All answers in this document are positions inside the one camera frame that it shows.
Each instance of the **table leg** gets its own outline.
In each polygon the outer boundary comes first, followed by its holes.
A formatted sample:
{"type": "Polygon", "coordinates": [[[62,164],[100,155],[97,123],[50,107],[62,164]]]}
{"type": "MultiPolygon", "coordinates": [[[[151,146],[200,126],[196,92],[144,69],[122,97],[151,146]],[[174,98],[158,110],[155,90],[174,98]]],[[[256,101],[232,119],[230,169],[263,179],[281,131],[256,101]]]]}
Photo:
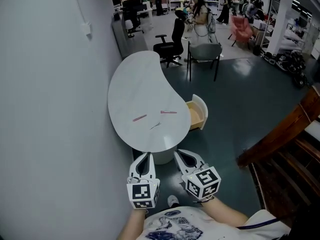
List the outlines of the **table leg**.
{"type": "Polygon", "coordinates": [[[169,163],[174,158],[174,151],[177,150],[177,146],[174,146],[168,150],[162,152],[153,152],[153,160],[155,165],[164,165],[169,163]]]}
{"type": "Polygon", "coordinates": [[[152,26],[152,10],[150,10],[148,13],[149,13],[149,23],[152,26]]]}

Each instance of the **graphic print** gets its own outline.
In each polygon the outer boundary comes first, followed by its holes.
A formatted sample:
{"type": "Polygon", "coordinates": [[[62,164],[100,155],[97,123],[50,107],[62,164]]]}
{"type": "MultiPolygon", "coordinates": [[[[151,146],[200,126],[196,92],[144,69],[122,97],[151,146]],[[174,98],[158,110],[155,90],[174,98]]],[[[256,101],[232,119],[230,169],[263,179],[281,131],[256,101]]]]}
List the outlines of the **graphic print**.
{"type": "Polygon", "coordinates": [[[181,211],[179,211],[179,210],[172,210],[172,211],[166,212],[164,215],[165,215],[165,216],[168,216],[168,217],[171,217],[171,216],[178,215],[178,214],[180,214],[180,213],[181,213],[181,211]]]}
{"type": "Polygon", "coordinates": [[[150,240],[197,240],[201,237],[203,232],[190,225],[188,220],[184,217],[166,218],[160,217],[156,223],[161,223],[161,226],[156,231],[148,233],[145,237],[150,240]]]}

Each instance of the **pink armchair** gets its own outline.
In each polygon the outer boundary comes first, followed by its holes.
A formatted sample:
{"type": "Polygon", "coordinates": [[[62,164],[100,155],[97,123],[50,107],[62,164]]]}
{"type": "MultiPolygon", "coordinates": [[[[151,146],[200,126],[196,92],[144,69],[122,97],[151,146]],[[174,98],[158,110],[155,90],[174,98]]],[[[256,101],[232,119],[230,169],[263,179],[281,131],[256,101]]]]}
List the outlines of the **pink armchair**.
{"type": "Polygon", "coordinates": [[[228,39],[230,39],[232,35],[235,36],[235,41],[231,46],[234,46],[236,41],[240,41],[243,43],[249,42],[249,39],[253,35],[253,32],[247,18],[231,16],[231,35],[228,39]]]}

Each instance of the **kidney-shaped table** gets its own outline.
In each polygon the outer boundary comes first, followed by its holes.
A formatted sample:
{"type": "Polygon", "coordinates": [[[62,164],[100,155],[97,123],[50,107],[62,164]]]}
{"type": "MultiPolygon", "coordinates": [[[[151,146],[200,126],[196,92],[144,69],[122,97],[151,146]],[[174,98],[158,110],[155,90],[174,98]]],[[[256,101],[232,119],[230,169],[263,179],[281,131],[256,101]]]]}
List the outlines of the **kidney-shaped table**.
{"type": "Polygon", "coordinates": [[[120,138],[138,151],[151,152],[156,164],[173,158],[190,129],[188,106],[167,82],[154,51],[131,54],[118,66],[109,85],[108,110],[120,138]]]}

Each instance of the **pink stick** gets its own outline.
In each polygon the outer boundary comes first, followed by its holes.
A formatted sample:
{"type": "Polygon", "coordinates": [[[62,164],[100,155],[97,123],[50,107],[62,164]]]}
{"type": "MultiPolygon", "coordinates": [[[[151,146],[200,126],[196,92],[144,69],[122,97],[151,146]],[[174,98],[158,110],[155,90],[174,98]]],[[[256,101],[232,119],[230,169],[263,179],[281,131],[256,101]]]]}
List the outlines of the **pink stick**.
{"type": "Polygon", "coordinates": [[[132,121],[133,121],[133,122],[138,121],[139,119],[144,118],[144,117],[146,117],[146,116],[147,116],[147,115],[144,114],[144,115],[142,115],[142,116],[139,116],[139,117],[133,119],[132,121]]]}
{"type": "Polygon", "coordinates": [[[161,110],[161,114],[176,114],[177,112],[175,111],[163,111],[161,110]]]}

